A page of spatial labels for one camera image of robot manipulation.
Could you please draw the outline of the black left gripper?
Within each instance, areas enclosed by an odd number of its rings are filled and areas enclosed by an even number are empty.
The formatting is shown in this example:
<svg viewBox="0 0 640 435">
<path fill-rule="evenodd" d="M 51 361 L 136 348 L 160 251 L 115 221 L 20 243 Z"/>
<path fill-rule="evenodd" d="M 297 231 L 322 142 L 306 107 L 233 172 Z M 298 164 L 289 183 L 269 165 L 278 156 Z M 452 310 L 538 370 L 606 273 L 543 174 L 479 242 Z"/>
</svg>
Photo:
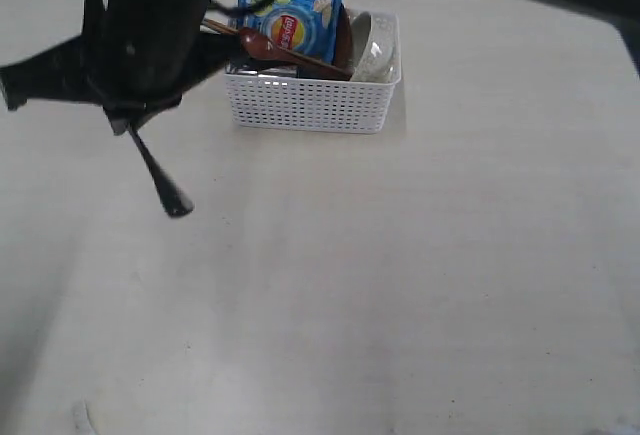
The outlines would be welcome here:
<svg viewBox="0 0 640 435">
<path fill-rule="evenodd" d="M 201 31 L 210 0 L 84 0 L 79 35 L 1 69 L 8 110 L 32 99 L 96 105 L 113 132 L 139 129 L 240 55 Z"/>
</svg>

